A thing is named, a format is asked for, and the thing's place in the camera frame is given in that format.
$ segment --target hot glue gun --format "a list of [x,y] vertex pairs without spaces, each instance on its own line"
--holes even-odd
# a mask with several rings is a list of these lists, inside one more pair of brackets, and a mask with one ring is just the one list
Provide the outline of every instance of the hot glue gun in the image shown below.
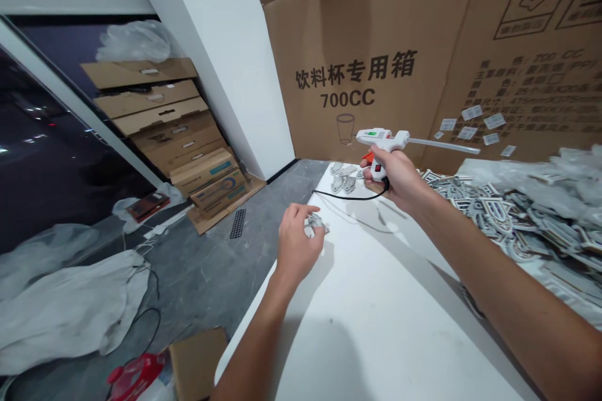
[[[391,135],[391,131],[385,130],[384,128],[368,128],[366,130],[360,130],[357,133],[357,141],[367,145],[376,144],[379,148],[385,149],[387,152],[392,152],[393,150],[403,150],[407,143],[443,147],[452,150],[459,150],[460,152],[466,152],[468,154],[474,155],[481,152],[480,149],[474,147],[466,147],[439,141],[429,141],[410,138],[409,132],[406,130],[398,131],[395,137],[393,137]],[[376,156],[374,156],[374,158],[372,159],[372,166],[370,166],[370,171],[372,172],[372,179],[377,182],[382,181],[387,176],[384,164],[381,161],[379,161],[376,158]]]

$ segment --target floor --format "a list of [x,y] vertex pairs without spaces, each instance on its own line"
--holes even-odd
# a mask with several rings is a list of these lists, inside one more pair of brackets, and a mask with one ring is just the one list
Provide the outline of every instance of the floor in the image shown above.
[[[284,210],[291,202],[303,204],[309,200],[327,166],[328,162],[301,160],[259,191],[243,205],[246,222],[238,239],[230,239],[234,215],[203,236],[198,236],[185,218],[158,238],[146,258],[159,277],[161,297],[157,299],[156,281],[150,277],[139,310],[156,307],[161,311],[161,324],[150,352],[159,352],[172,341],[216,326],[225,327],[228,338],[232,337],[276,259],[278,226]],[[132,241],[136,239],[128,236],[128,247],[135,246]],[[108,249],[119,251],[122,246],[120,237]],[[98,254],[97,259],[107,252]],[[150,311],[107,356],[92,354],[33,368],[13,383],[9,399],[104,401],[107,375],[143,352],[156,326],[157,316]]]

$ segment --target cardboard piece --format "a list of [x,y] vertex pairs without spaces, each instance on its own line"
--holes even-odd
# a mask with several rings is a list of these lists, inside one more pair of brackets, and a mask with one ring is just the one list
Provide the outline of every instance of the cardboard piece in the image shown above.
[[81,66],[98,89],[181,80],[197,76],[190,58],[170,58],[162,63],[121,61],[118,63],[84,63]]
[[263,188],[266,183],[264,180],[258,179],[251,174],[245,174],[247,179],[247,183],[250,187],[249,193],[238,199],[232,205],[227,207],[225,210],[216,214],[211,219],[205,219],[200,215],[198,208],[193,208],[188,210],[186,213],[188,219],[192,222],[194,228],[196,229],[199,235],[203,235],[206,231],[215,226],[219,221],[224,219],[226,216],[236,211],[240,206],[242,206],[251,196],[255,195],[261,188]]
[[236,160],[225,149],[217,149],[204,157],[174,169],[169,173],[171,183],[184,197],[211,185],[230,172],[238,169]]
[[[443,142],[481,148],[471,158],[542,161],[560,147],[602,140],[602,3],[596,0],[470,0],[431,135],[457,118]],[[480,105],[481,117],[461,111]],[[499,114],[503,124],[489,129]],[[469,140],[464,126],[477,127]],[[497,133],[499,142],[485,145]],[[466,155],[426,148],[424,167],[454,174]]]
[[130,136],[136,146],[143,152],[162,147],[166,143],[188,137],[201,130],[217,128],[211,112],[190,114],[180,119],[167,122],[156,127],[148,128]]
[[211,395],[215,370],[227,346],[223,328],[204,331],[169,345],[179,401],[200,401]]
[[162,107],[170,103],[198,97],[199,92],[192,80],[153,86],[147,93],[123,92],[116,95],[98,97],[94,101],[110,118]]
[[248,192],[245,176],[238,169],[193,193],[191,199],[199,207],[200,215],[210,219]]
[[144,154],[156,166],[160,167],[160,165],[163,163],[201,149],[202,147],[207,146],[207,144],[222,141],[223,138],[218,128],[210,127],[205,130],[192,133],[191,135],[183,138],[167,142],[161,147],[152,150],[146,150],[144,151]]
[[209,107],[203,98],[195,97],[165,105],[164,107],[153,108],[152,110],[116,118],[113,120],[113,123],[124,133],[124,135],[129,136],[141,131],[143,128],[160,125],[175,119],[180,119],[184,115],[205,111],[207,109],[209,109]]
[[[441,141],[488,159],[512,145],[513,159],[544,160],[602,138],[598,0],[261,1],[297,157],[358,162],[362,128],[433,139],[446,119],[457,121]],[[465,119],[476,105],[482,114]],[[489,129],[495,112],[505,124]],[[499,142],[485,145],[492,133]],[[448,174],[467,156],[406,153]]]
[[[295,156],[358,162],[362,128],[426,138],[468,0],[273,0],[264,13]],[[420,163],[423,149],[408,147]]]
[[166,161],[163,161],[159,164],[155,164],[155,166],[157,166],[159,170],[163,174],[165,174],[166,177],[169,178],[169,174],[173,170],[185,166],[188,163],[194,163],[195,161],[199,160],[200,158],[203,158],[205,155],[210,154],[211,152],[214,152],[219,148],[227,148],[226,142],[223,139],[210,142],[184,155],[179,155],[177,157],[173,157]]

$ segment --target white table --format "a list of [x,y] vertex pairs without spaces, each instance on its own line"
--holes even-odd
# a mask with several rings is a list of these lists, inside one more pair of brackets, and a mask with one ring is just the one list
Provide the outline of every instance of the white table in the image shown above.
[[[317,189],[330,192],[331,182],[328,169]],[[373,193],[359,181],[351,195]],[[539,399],[490,325],[466,306],[456,274],[414,220],[383,198],[314,194],[309,203],[322,209],[330,233],[288,308],[271,398]],[[275,266],[219,361],[216,383]]]

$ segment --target hand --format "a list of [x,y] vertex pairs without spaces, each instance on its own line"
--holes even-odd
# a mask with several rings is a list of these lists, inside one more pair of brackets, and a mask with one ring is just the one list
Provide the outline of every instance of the hand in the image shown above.
[[[371,147],[374,156],[378,158],[387,171],[389,179],[389,190],[384,194],[401,210],[411,214],[413,206],[420,203],[421,196],[430,190],[428,185],[422,180],[416,167],[410,159],[400,150],[393,150],[389,153],[375,145]],[[378,185],[384,189],[383,182],[372,180],[370,163],[362,160],[360,166],[364,169],[364,182],[366,185]]]
[[314,267],[324,246],[323,227],[314,229],[314,237],[305,234],[305,218],[320,209],[314,206],[291,204],[284,212],[278,229],[278,259],[275,274],[292,284],[294,289]]

